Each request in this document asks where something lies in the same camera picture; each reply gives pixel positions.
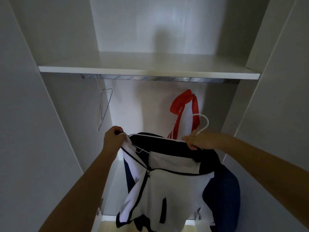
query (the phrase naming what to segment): red fabric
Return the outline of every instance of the red fabric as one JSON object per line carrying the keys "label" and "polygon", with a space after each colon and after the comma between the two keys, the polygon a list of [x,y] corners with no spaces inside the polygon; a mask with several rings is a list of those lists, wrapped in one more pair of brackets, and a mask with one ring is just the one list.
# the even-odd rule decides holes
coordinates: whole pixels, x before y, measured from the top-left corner
{"label": "red fabric", "polygon": [[[175,115],[178,115],[178,117],[176,118],[176,122],[175,122],[175,126],[173,128],[173,131],[168,135],[168,138],[177,139],[180,119],[181,119],[184,107],[186,106],[186,104],[188,104],[191,101],[192,101],[192,114],[196,114],[196,113],[198,113],[197,98],[194,94],[192,94],[190,89],[188,89],[185,92],[183,92],[182,94],[180,94],[172,102],[170,112],[172,112]],[[193,116],[192,130],[191,131],[196,129],[199,125],[200,125],[200,117],[199,116]]]}

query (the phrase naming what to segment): hand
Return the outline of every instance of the hand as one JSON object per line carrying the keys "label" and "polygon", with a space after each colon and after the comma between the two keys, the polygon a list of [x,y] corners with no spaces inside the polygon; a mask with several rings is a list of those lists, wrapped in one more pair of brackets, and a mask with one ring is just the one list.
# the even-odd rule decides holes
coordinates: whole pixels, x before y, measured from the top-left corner
{"label": "hand", "polygon": [[123,141],[126,139],[125,135],[116,135],[115,132],[123,132],[123,129],[119,126],[111,127],[105,133],[102,149],[102,152],[104,152],[105,155],[110,155],[112,160],[116,158],[118,150],[121,148]]}
{"label": "hand", "polygon": [[185,141],[188,147],[191,150],[197,150],[197,147],[201,149],[216,149],[220,147],[220,144],[226,138],[226,134],[223,133],[210,133],[203,131],[196,135],[197,130],[193,130],[193,132],[189,136],[182,137],[182,140]]}

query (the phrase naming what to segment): floor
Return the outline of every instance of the floor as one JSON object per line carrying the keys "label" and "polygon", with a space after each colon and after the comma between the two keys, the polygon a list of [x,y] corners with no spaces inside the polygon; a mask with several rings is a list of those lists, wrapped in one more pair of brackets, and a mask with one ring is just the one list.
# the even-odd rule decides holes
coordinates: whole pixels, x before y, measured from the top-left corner
{"label": "floor", "polygon": [[[122,226],[120,228],[116,227],[115,222],[103,221],[101,222],[100,228],[98,232],[139,232],[134,223],[129,225]],[[148,232],[147,229],[144,227],[142,232]],[[197,232],[195,226],[184,226],[182,232]]]}

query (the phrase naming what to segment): jacket pocket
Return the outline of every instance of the jacket pocket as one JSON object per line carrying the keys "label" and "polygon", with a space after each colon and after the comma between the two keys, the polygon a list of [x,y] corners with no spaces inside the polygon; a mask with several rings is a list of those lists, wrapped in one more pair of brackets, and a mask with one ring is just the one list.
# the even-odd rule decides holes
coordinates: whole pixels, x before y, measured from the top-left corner
{"label": "jacket pocket", "polygon": [[166,219],[166,198],[162,201],[162,210],[161,210],[161,217],[160,217],[160,223],[164,224]]}

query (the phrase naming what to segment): person's right hand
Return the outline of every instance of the person's right hand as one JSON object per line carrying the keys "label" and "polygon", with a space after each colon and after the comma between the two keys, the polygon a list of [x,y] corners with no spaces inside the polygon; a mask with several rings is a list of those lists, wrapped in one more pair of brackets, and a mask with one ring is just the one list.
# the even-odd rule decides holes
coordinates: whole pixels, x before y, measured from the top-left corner
{"label": "person's right hand", "polygon": [[219,148],[220,143],[225,138],[225,134],[222,133],[210,133],[206,131],[200,132],[198,135],[196,133],[197,130],[193,130],[189,136],[182,137],[182,140],[187,143],[191,150],[197,150],[197,147],[201,149]]}

